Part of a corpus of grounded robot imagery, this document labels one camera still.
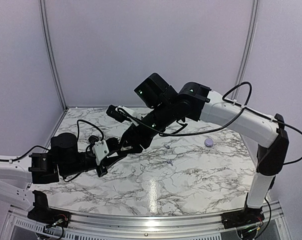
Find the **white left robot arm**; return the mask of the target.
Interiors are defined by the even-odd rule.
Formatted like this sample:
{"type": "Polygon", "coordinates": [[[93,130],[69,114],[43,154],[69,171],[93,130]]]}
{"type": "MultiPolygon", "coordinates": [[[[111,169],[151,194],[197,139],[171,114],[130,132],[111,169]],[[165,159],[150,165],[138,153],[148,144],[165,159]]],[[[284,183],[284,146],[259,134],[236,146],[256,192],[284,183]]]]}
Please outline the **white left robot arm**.
{"type": "Polygon", "coordinates": [[[35,214],[44,223],[52,221],[54,211],[48,205],[46,194],[29,191],[28,184],[56,183],[60,178],[92,170],[102,177],[108,168],[127,156],[121,153],[117,138],[103,140],[92,136],[89,142],[87,151],[79,152],[76,135],[61,133],[51,138],[48,152],[0,159],[0,200],[35,214]]]}

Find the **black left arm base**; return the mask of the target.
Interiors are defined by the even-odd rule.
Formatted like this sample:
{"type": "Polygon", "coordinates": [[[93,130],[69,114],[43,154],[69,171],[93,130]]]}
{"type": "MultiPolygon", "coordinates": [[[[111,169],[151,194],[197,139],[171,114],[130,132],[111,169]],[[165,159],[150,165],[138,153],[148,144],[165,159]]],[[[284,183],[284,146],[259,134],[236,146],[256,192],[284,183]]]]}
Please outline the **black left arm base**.
{"type": "Polygon", "coordinates": [[[34,202],[32,205],[33,208],[27,214],[28,219],[47,224],[50,227],[54,223],[63,228],[68,227],[71,216],[70,212],[50,208],[45,193],[37,190],[34,190],[32,193],[34,195],[34,202]]]}

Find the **lavender round charging case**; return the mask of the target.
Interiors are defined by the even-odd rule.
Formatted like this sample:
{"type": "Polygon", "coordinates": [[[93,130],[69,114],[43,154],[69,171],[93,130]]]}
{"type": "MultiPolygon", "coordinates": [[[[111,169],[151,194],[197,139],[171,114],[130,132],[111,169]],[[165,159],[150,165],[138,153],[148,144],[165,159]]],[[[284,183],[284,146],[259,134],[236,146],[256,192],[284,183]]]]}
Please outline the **lavender round charging case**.
{"type": "Polygon", "coordinates": [[[204,141],[205,146],[212,147],[214,145],[214,141],[211,138],[207,138],[204,141]]]}

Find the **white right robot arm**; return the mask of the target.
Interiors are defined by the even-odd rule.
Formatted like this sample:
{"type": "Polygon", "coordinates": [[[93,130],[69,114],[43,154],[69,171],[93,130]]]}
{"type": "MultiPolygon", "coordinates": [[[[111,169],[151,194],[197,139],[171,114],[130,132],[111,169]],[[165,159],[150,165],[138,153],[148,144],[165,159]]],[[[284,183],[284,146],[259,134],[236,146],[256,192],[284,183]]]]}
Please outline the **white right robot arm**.
{"type": "Polygon", "coordinates": [[[167,136],[166,128],[182,119],[215,124],[216,132],[229,129],[257,143],[256,172],[246,207],[238,214],[243,224],[255,219],[273,178],[282,170],[286,159],[289,137],[283,117],[263,114],[196,82],[188,82],[176,91],[157,73],[144,80],[135,93],[150,108],[150,113],[140,117],[129,108],[117,107],[121,115],[132,121],[121,137],[125,147],[146,149],[155,135],[167,136]]]}

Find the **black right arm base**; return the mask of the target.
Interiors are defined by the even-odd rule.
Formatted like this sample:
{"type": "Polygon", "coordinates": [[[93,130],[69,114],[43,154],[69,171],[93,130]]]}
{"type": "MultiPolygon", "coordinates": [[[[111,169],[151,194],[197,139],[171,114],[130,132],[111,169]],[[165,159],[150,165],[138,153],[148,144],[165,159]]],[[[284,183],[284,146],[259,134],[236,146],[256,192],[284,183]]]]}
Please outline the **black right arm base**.
{"type": "Polygon", "coordinates": [[[221,215],[221,223],[225,229],[237,228],[258,223],[264,220],[263,206],[259,208],[249,207],[246,196],[244,207],[240,210],[225,212],[221,215]]]}

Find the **black earbud charging case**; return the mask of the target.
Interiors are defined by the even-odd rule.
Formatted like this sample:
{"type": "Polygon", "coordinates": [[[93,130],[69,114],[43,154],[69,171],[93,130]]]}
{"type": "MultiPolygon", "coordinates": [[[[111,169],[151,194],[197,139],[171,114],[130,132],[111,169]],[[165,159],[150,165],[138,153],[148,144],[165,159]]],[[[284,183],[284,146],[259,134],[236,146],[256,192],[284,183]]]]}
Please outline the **black earbud charging case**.
{"type": "Polygon", "coordinates": [[[88,141],[90,142],[90,144],[95,144],[95,142],[99,141],[99,138],[95,135],[91,135],[89,138],[88,138],[88,141]]]}

